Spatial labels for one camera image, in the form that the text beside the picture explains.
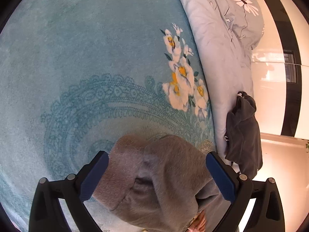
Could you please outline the person's bare hand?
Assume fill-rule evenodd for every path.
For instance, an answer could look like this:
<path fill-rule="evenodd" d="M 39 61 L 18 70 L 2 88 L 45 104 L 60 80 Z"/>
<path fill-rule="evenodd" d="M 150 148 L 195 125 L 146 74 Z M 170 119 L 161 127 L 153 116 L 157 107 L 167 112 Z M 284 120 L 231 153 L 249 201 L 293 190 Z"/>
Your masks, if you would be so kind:
<path fill-rule="evenodd" d="M 206 232 L 206 217 L 205 210 L 197 216 L 194 222 L 187 228 L 189 232 Z"/>

